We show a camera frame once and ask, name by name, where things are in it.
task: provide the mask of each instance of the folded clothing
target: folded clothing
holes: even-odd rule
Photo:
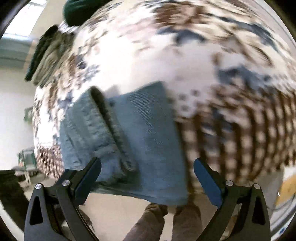
[[[55,32],[50,45],[32,76],[34,85],[39,85],[42,88],[48,83],[52,74],[59,68],[59,63],[64,61],[62,57],[65,52],[71,49],[73,41],[74,34]]]
[[[32,76],[34,75],[40,61],[42,60],[45,51],[52,42],[52,38],[57,30],[58,26],[53,25],[39,39],[39,42],[36,46],[35,52],[33,54],[33,57],[31,59],[30,65],[25,76],[26,81],[31,81]]]
[[[79,26],[108,2],[111,0],[68,0],[64,5],[64,18],[70,27]]]
[[[138,169],[112,184],[106,185],[106,183],[98,181],[93,192],[132,196],[165,205],[186,204],[185,159],[173,120],[173,113],[162,83],[156,82],[135,92],[109,98],[107,101],[110,103],[112,113],[122,130],[122,135],[124,135],[122,140],[129,146],[128,156],[132,156],[136,161]],[[65,126],[66,122],[63,120],[60,127],[60,144],[65,168],[81,169],[87,165],[92,155],[85,153],[85,151],[82,152],[76,146],[78,143],[85,142],[86,138],[82,138],[82,136],[85,136],[90,128],[95,132],[97,142],[102,142],[102,139],[105,138],[102,138],[100,133],[102,128],[106,128],[106,125],[102,124],[102,120],[99,121],[101,125],[96,125],[99,119],[97,112],[95,112],[96,114],[93,111],[82,113],[82,110],[79,110],[93,110],[94,106],[90,108],[87,103],[80,106],[75,102],[73,107],[68,109],[66,118],[70,119],[72,123],[75,122],[76,129],[80,130],[79,134],[76,132],[75,135],[78,135],[79,138],[68,137],[72,142],[67,141],[65,136],[74,135],[74,130]],[[88,138],[94,140],[91,133]],[[97,144],[96,146],[100,153],[108,152],[104,150],[104,145]],[[106,160],[101,161],[102,172],[99,178],[101,175],[105,175],[104,171],[106,171],[104,170]],[[114,165],[112,158],[109,158],[109,161]]]
[[[100,158],[102,185],[123,180],[136,170],[123,133],[102,93],[91,87],[70,107],[60,123],[65,169],[83,169],[92,157]]]

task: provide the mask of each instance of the patterned blanket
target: patterned blanket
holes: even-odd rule
[[[296,63],[247,4],[113,1],[76,31],[66,61],[36,90],[35,151],[47,175],[63,172],[59,123],[86,89],[122,94],[154,81],[175,111],[195,191],[197,157],[239,184],[295,164]]]

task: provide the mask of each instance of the person's leg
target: person's leg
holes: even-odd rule
[[[196,241],[201,233],[200,209],[193,203],[177,207],[173,220],[172,241]]]
[[[159,241],[167,214],[167,206],[149,204],[123,241]]]

